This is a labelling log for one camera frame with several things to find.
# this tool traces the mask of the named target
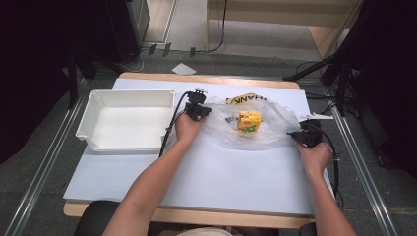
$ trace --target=hand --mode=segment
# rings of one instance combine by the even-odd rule
[[[196,138],[205,121],[205,118],[194,121],[187,114],[182,114],[175,122],[177,141],[191,143]]]
[[[322,177],[328,160],[331,158],[330,148],[323,142],[318,145],[307,148],[301,143],[296,142],[295,146],[301,154],[301,162],[306,170],[307,176],[312,179],[315,177]]]

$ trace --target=white board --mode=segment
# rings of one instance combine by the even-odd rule
[[[174,89],[179,96],[195,87],[211,96],[253,92],[309,114],[302,90],[118,79],[113,89]],[[228,149],[200,134],[187,152],[162,201],[167,207],[313,214],[309,184],[294,142],[261,151]],[[86,148],[64,195],[66,200],[121,201],[136,177],[157,159],[133,152],[102,155]],[[329,186],[328,174],[325,179]]]

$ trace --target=controller cable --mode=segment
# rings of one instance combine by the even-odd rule
[[[184,97],[186,95],[190,95],[191,93],[192,93],[191,91],[185,92],[184,94],[182,94],[180,100],[178,101],[177,107],[175,108],[174,114],[172,115],[171,122],[169,123],[169,127],[165,129],[166,133],[165,133],[165,136],[163,137],[162,146],[160,147],[159,157],[161,157],[163,155],[163,150],[165,149],[166,142],[168,141],[169,134],[171,133],[175,122],[177,121],[178,117],[180,117],[180,115],[185,113],[185,110],[184,110],[184,111],[181,111],[180,113],[177,114],[178,108],[180,107],[180,104],[181,104],[182,100],[184,99]]]
[[[318,131],[321,131],[323,133],[323,135],[326,137],[326,139],[328,140],[328,143],[330,145],[330,149],[332,151],[332,159],[333,159],[333,171],[334,171],[334,184],[333,184],[333,194],[334,194],[334,198],[336,199],[337,197],[337,192],[338,192],[338,181],[339,181],[339,177],[338,177],[338,162],[340,161],[340,159],[337,157],[337,152],[336,152],[336,148],[333,145],[333,142],[331,141],[330,137],[328,136],[328,134],[326,134],[325,131],[323,131],[321,128],[312,125],[312,124],[308,124],[308,126],[313,127],[315,129],[317,129]]]

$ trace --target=yellow label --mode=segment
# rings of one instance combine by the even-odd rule
[[[243,133],[256,133],[261,125],[261,112],[240,111],[237,130]]]

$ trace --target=wooden table edge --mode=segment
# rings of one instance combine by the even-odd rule
[[[68,216],[80,217],[89,206],[89,203],[86,201],[67,201],[64,204],[64,213]],[[152,221],[262,228],[300,228],[302,225],[315,220],[313,216],[309,215],[298,216],[160,207],[153,215]]]
[[[146,74],[146,73],[123,73],[121,79],[173,81],[188,83],[206,83],[231,86],[265,87],[276,89],[300,89],[295,82],[251,80],[250,78],[238,79],[236,77],[221,76],[180,76],[174,74]]]

